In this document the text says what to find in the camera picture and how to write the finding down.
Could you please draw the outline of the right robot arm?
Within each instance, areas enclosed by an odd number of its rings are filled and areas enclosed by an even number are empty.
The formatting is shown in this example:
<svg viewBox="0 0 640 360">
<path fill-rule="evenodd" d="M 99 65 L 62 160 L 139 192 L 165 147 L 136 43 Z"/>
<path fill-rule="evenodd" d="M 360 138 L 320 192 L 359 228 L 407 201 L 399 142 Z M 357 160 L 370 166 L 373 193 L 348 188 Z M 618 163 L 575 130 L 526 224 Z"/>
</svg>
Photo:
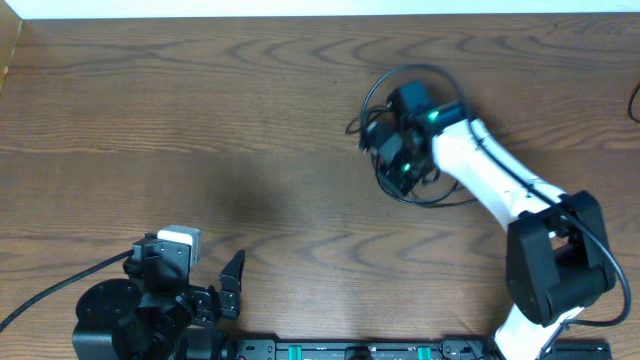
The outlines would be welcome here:
<svg viewBox="0 0 640 360">
<path fill-rule="evenodd" d="M 562 332 L 616 285 L 625 285 L 598 201 L 535 175 L 502 147 L 463 101 L 436 103 L 412 82 L 360 118 L 361 145 L 391 198 L 415 204 L 413 190 L 441 174 L 467 189 L 507 235 L 505 283 L 513 305 L 486 342 L 439 349 L 467 359 L 607 359 L 603 342 L 564 342 Z"/>
</svg>

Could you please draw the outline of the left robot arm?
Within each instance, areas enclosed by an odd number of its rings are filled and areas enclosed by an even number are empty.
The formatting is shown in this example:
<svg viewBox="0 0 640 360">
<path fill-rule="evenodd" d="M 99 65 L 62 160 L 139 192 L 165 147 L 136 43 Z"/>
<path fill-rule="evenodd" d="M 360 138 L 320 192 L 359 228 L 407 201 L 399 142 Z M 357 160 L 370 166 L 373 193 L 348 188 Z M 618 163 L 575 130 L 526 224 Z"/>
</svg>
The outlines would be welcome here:
<svg viewBox="0 0 640 360">
<path fill-rule="evenodd" d="M 236 341 L 218 329 L 240 315 L 246 254 L 239 250 L 220 285 L 191 284 L 200 232 L 171 225 L 147 233 L 126 254 L 122 279 L 87 290 L 76 305 L 72 345 L 80 359 L 234 359 Z"/>
</svg>

